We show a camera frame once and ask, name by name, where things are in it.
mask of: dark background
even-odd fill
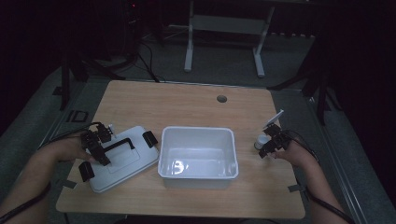
[[[226,2],[196,1],[196,8],[208,13],[246,15],[235,9],[247,7],[247,3]],[[329,1],[316,2],[326,5]],[[330,87],[395,204],[396,6],[390,0],[336,2],[341,7],[277,4],[270,32],[314,35],[320,41],[329,57]],[[136,3],[141,4],[136,13],[160,39],[158,24],[188,23],[189,1]],[[122,29],[124,14],[117,4],[122,1],[101,0],[94,5],[88,0],[1,1],[0,133],[18,116],[44,78],[61,65],[65,50],[83,50],[101,59],[123,53],[122,46],[114,45],[120,41],[109,38],[118,38],[109,34]],[[262,3],[252,1],[248,6],[255,4]],[[248,14],[262,16],[259,9]],[[133,48],[134,43],[127,44],[127,48]]]

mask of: gray carpet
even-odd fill
[[[166,39],[164,47],[159,46],[150,36],[145,38],[145,43],[153,53],[152,71],[156,76],[161,77],[160,80],[255,88],[272,86],[293,77],[313,41],[303,37],[285,38],[275,35],[267,37],[262,52],[266,76],[257,78],[250,48],[223,45],[223,42],[230,39],[218,41],[218,36],[214,43],[208,40],[207,35],[205,38],[196,38],[192,71],[185,73],[183,71],[186,52],[185,33],[174,35],[175,31],[170,32],[173,32],[169,34],[172,37]],[[147,63],[150,50],[145,46],[140,48],[141,55]],[[92,120],[109,80],[95,74],[93,70],[90,70],[90,73],[91,78],[86,84],[72,82],[73,101],[65,111],[61,112],[60,97],[51,95],[55,86],[60,85],[60,69],[55,71],[45,80],[40,90],[32,96],[18,118],[3,134],[0,139],[1,200],[6,196],[22,166],[43,139],[83,124],[66,121],[72,110],[89,112],[86,122]],[[141,61],[117,73],[129,80],[150,80]],[[357,223],[394,223],[396,220],[394,207],[376,179],[370,162],[344,113],[334,108],[326,111],[326,126],[319,125],[315,117],[315,102],[304,98],[298,91],[303,85],[304,81],[301,81],[291,85],[287,90],[273,91],[276,109],[282,108],[286,111],[280,120],[282,127],[300,133],[316,150],[334,194]],[[59,164],[53,182],[65,178],[70,167],[70,164]],[[296,169],[295,174],[304,183],[301,171]],[[61,187],[55,186],[51,191],[49,223],[64,223],[64,215],[55,209],[60,190]],[[309,223],[306,199],[303,195],[302,198],[307,211],[304,219],[274,221]],[[123,218],[123,216],[105,214],[68,214],[68,217],[71,223],[114,223]],[[243,223],[273,222],[249,219]]]

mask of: human hand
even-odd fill
[[[280,158],[290,162],[294,166],[305,168],[307,166],[318,164],[317,160],[296,140],[291,140],[288,148],[284,151],[271,153],[273,158]]]
[[[64,139],[52,142],[40,148],[37,153],[54,161],[74,161],[75,159],[89,162],[95,161],[93,156],[81,147],[79,134],[70,135]]]

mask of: metal stand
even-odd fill
[[[260,42],[256,48],[253,48],[254,62],[256,63],[257,76],[264,77],[264,69],[262,66],[262,46],[267,36],[268,28],[274,7],[270,7],[266,20],[250,20],[238,18],[215,17],[206,15],[195,15],[193,9],[193,0],[190,1],[190,21],[189,21],[189,42],[187,45],[186,61],[184,63],[184,71],[190,72],[192,66],[193,42],[192,36],[194,30],[206,30],[215,32],[228,32],[238,34],[260,35]]]
[[[86,82],[88,80],[88,74],[85,69],[84,64],[88,64],[93,69],[102,73],[103,75],[114,79],[114,80],[124,80],[125,77],[120,77],[110,70],[103,67],[94,59],[88,57],[82,52],[70,52],[66,51],[62,57],[62,87],[61,87],[61,95],[62,95],[62,104],[61,110],[64,110],[67,106],[67,103],[70,100],[70,74],[69,71],[72,70],[73,75],[77,81]]]
[[[312,97],[316,90],[319,89],[317,117],[322,125],[325,125],[324,110],[326,105],[327,87],[331,74],[331,62],[329,62],[329,58],[327,57],[328,53],[324,50],[325,48],[323,48],[322,39],[320,39],[319,36],[308,51],[308,54],[295,77],[292,77],[278,85],[267,87],[267,90],[270,91],[280,91],[295,82],[307,78],[308,80],[302,89],[302,93],[303,96]]]

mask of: human arm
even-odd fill
[[[1,203],[0,217],[39,195],[50,182],[58,161],[73,161],[74,159],[94,161],[93,157],[81,148],[77,135],[40,148],[26,163],[11,192]],[[45,197],[11,218],[7,223],[45,223],[47,211],[48,200]]]
[[[332,189],[317,160],[305,148],[296,141],[291,140],[287,150],[276,151],[272,156],[284,159],[292,165],[303,169],[306,186],[309,188],[311,194],[341,212],[344,212],[340,203],[333,195]],[[347,223],[344,219],[313,200],[310,200],[310,211],[312,223]]]

